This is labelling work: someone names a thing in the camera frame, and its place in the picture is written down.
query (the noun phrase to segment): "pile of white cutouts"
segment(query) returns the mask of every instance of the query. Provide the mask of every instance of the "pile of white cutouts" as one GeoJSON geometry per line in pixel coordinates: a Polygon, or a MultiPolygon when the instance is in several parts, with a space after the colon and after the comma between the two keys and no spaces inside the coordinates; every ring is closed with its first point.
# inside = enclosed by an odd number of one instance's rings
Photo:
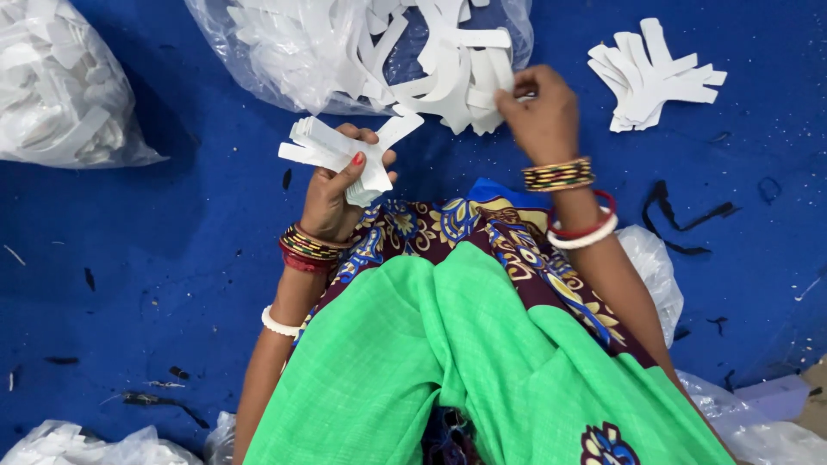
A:
{"type": "MultiPolygon", "coordinates": [[[[299,6],[293,0],[237,0],[227,11],[237,24],[236,36],[250,45],[271,40],[284,43],[284,34],[294,31],[310,36],[328,34],[337,24],[339,8],[332,0],[299,6]]],[[[431,113],[459,134],[471,125],[478,135],[493,132],[502,122],[494,105],[496,89],[512,90],[514,74],[511,37],[502,27],[467,30],[458,27],[471,19],[469,0],[372,0],[364,19],[357,15],[353,36],[347,41],[347,60],[336,70],[336,86],[352,98],[366,97],[381,111],[392,107],[398,114],[431,113]],[[382,68],[394,45],[408,26],[403,14],[417,7],[428,24],[428,42],[417,60],[428,75],[402,84],[388,85],[382,68]],[[381,34],[374,45],[371,36],[381,34]]],[[[485,7],[489,0],[471,0],[485,7]]],[[[263,54],[267,47],[251,52],[256,70],[283,75],[293,64],[263,54]]]]}
{"type": "Polygon", "coordinates": [[[164,160],[139,132],[126,147],[138,131],[134,102],[121,66],[67,0],[0,0],[0,160],[61,168],[164,160]]]}
{"type": "Polygon", "coordinates": [[[642,131],[655,126],[667,100],[713,103],[718,91],[705,87],[722,85],[724,71],[712,65],[696,68],[698,55],[673,60],[656,18],[640,22],[643,38],[631,32],[614,35],[616,47],[600,44],[589,50],[589,66],[603,79],[618,99],[609,129],[613,132],[642,131]]]}

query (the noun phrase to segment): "blue carpet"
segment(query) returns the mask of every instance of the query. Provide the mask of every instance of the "blue carpet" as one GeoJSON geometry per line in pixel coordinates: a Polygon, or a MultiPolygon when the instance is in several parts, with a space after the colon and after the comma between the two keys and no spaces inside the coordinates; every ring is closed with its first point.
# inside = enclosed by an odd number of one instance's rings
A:
{"type": "MultiPolygon", "coordinates": [[[[80,172],[0,164],[0,243],[27,263],[0,250],[0,373],[18,367],[14,391],[0,394],[0,451],[43,419],[109,440],[155,424],[198,450],[207,430],[181,409],[104,401],[150,391],[211,425],[236,409],[282,269],[274,238],[299,218],[310,176],[276,156],[297,115],[240,89],[180,0],[76,4],[127,70],[146,140],[172,160],[80,172]],[[186,387],[144,384],[174,381],[172,366],[191,374],[186,387]]],[[[827,4],[535,0],[532,21],[532,62],[558,68],[579,94],[582,150],[594,157],[597,186],[617,197],[622,226],[641,223],[658,179],[679,223],[725,201],[741,208],[689,232],[653,210],[667,239],[713,251],[672,254],[686,296],[681,326],[691,332],[672,348],[676,365],[718,384],[734,370],[730,380],[743,386],[813,363],[827,350],[827,282],[794,298],[827,262],[827,4]],[[660,126],[613,134],[614,98],[586,51],[645,17],[660,18],[674,56],[698,52],[729,78],[714,105],[669,103],[660,126]],[[723,132],[731,135],[708,142],[723,132]],[[782,187],[771,205],[757,189],[766,176],[782,187]],[[718,317],[728,319],[723,336],[706,321],[718,317]]],[[[527,165],[506,128],[454,137],[433,117],[395,148],[392,195],[404,199],[462,195],[479,177],[519,190],[527,165]]]]}

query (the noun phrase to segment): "clear plastic bag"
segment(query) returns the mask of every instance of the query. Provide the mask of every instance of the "clear plastic bag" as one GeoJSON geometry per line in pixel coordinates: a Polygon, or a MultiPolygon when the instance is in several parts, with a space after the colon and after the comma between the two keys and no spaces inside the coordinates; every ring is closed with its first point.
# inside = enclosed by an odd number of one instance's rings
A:
{"type": "Polygon", "coordinates": [[[666,244],[654,233],[636,224],[618,231],[618,239],[655,302],[663,338],[667,347],[671,347],[677,320],[683,310],[683,294],[675,282],[675,270],[666,244]]]}
{"type": "MultiPolygon", "coordinates": [[[[341,66],[349,65],[345,52],[348,39],[362,28],[372,0],[185,0],[210,46],[244,89],[277,107],[301,113],[341,115],[393,115],[390,108],[377,110],[365,97],[351,98],[338,91],[335,82],[341,66]],[[337,21],[329,31],[306,31],[311,5],[330,4],[336,8],[337,21]],[[259,12],[255,7],[278,11],[282,17],[259,12]],[[267,30],[265,36],[250,36],[239,22],[254,22],[267,30]]],[[[467,29],[509,30],[514,53],[513,66],[520,70],[528,64],[534,34],[528,13],[532,0],[490,0],[485,7],[472,7],[467,29]]],[[[425,74],[416,58],[428,38],[428,28],[416,7],[404,14],[409,25],[385,62],[388,84],[400,84],[425,74]]]]}
{"type": "Polygon", "coordinates": [[[236,447],[236,416],[221,412],[218,426],[207,436],[204,443],[204,460],[207,465],[232,465],[232,452],[236,447]]]}
{"type": "Polygon", "coordinates": [[[155,426],[106,443],[76,424],[48,419],[21,439],[0,465],[202,465],[190,451],[158,439],[155,426]]]}
{"type": "Polygon", "coordinates": [[[734,394],[677,371],[686,392],[735,457],[754,465],[827,465],[827,441],[797,424],[770,421],[734,394]]]}
{"type": "Polygon", "coordinates": [[[0,0],[0,160],[117,168],[143,141],[123,69],[68,0],[0,0]]]}

